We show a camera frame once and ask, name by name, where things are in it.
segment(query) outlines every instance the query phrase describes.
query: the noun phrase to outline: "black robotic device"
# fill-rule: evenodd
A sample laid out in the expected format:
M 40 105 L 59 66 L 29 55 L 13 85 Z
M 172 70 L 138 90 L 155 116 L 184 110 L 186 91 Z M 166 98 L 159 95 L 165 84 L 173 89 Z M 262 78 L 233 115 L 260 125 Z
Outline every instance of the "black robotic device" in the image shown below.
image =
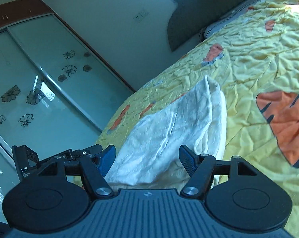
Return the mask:
M 239 156 L 219 161 L 182 145 L 179 158 L 191 178 L 180 194 L 115 193 L 104 179 L 116 156 L 112 145 L 67 150 L 43 161 L 27 146 L 12 151 L 21 183 L 3 200 L 7 238 L 291 237 L 283 229 L 290 197 Z M 85 190 L 66 175 L 81 176 Z M 229 178 L 210 189 L 215 175 Z

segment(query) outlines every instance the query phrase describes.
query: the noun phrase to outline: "brown wooden cabinet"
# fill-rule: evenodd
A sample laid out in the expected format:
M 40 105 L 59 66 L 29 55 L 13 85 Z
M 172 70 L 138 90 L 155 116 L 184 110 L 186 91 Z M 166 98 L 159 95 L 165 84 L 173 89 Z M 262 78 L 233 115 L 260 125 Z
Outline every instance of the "brown wooden cabinet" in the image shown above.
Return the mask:
M 17 0 L 0 5 L 0 27 L 53 12 L 42 0 Z

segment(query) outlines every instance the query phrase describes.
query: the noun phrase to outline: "white towel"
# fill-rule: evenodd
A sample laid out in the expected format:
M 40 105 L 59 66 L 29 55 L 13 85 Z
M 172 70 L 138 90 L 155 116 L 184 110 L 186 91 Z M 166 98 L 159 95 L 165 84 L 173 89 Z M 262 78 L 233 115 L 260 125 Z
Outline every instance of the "white towel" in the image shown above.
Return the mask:
M 219 84 L 206 76 L 185 96 L 135 125 L 106 181 L 114 190 L 176 188 L 180 191 L 189 175 L 180 163 L 179 147 L 185 144 L 196 154 L 207 153 L 221 160 L 226 117 L 224 94 Z

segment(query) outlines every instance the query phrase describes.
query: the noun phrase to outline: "ribbed gray panel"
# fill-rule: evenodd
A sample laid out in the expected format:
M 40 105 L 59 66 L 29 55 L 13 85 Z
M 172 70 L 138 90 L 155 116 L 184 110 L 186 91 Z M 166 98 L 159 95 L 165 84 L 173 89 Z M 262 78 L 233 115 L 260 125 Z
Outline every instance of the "ribbed gray panel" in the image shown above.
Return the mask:
M 54 234 L 13 230 L 7 238 L 290 238 L 284 230 L 242 234 L 221 226 L 198 200 L 176 190 L 121 190 L 110 200 L 97 201 L 77 225 Z

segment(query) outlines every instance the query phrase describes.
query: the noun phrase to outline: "black circular disc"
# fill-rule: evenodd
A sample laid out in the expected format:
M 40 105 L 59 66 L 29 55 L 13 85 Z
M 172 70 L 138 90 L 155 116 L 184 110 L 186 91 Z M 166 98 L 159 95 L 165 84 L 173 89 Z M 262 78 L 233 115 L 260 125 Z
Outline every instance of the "black circular disc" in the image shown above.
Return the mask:
M 283 227 L 292 211 L 288 194 L 271 180 L 243 176 L 213 187 L 205 204 L 220 222 L 241 231 L 267 232 Z
M 22 181 L 4 198 L 3 213 L 9 225 L 29 233 L 49 233 L 76 222 L 89 207 L 79 186 L 55 176 Z

